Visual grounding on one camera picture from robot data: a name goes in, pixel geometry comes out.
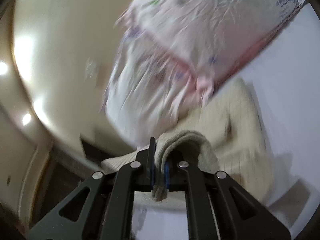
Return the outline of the beige knit sweater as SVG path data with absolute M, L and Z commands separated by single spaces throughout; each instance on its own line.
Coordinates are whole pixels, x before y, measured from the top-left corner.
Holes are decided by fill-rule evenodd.
M 132 125 L 130 120 L 125 116 L 116 121 L 124 139 L 140 135 L 139 147 L 143 148 L 150 137 L 157 138 L 154 163 L 158 178 L 149 199 L 161 202 L 167 198 L 165 162 L 178 156 L 180 146 L 190 147 L 182 155 L 201 171 L 225 171 L 258 201 L 268 195 L 273 184 L 271 165 L 254 102 L 242 79 L 234 80 L 206 107 L 190 112 L 172 128 L 160 126 L 150 132 L 154 125 L 145 121 Z

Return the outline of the pink floral pillow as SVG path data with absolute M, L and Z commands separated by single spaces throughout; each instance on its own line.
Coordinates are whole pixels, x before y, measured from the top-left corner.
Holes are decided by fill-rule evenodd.
M 211 74 L 197 73 L 139 28 L 125 31 L 104 94 L 104 111 L 118 135 L 143 148 L 214 91 Z
M 195 74 L 225 81 L 251 61 L 303 0 L 133 0 L 118 24 L 137 27 Z

